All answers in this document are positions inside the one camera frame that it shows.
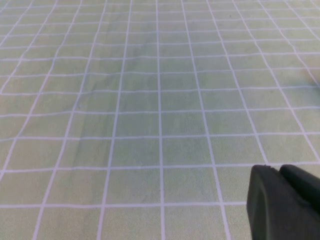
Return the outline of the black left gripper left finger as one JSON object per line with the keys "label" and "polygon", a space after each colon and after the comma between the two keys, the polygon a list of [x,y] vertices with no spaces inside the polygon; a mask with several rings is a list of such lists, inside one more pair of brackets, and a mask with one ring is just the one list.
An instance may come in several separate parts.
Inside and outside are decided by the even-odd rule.
{"label": "black left gripper left finger", "polygon": [[318,240],[320,213],[267,165],[251,168],[246,209],[254,240]]}

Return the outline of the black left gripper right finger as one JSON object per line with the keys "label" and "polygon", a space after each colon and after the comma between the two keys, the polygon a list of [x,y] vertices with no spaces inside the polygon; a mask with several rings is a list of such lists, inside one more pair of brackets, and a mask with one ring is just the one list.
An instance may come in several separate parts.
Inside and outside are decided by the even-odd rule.
{"label": "black left gripper right finger", "polygon": [[298,195],[319,213],[320,179],[311,173],[290,164],[282,165],[279,172]]}

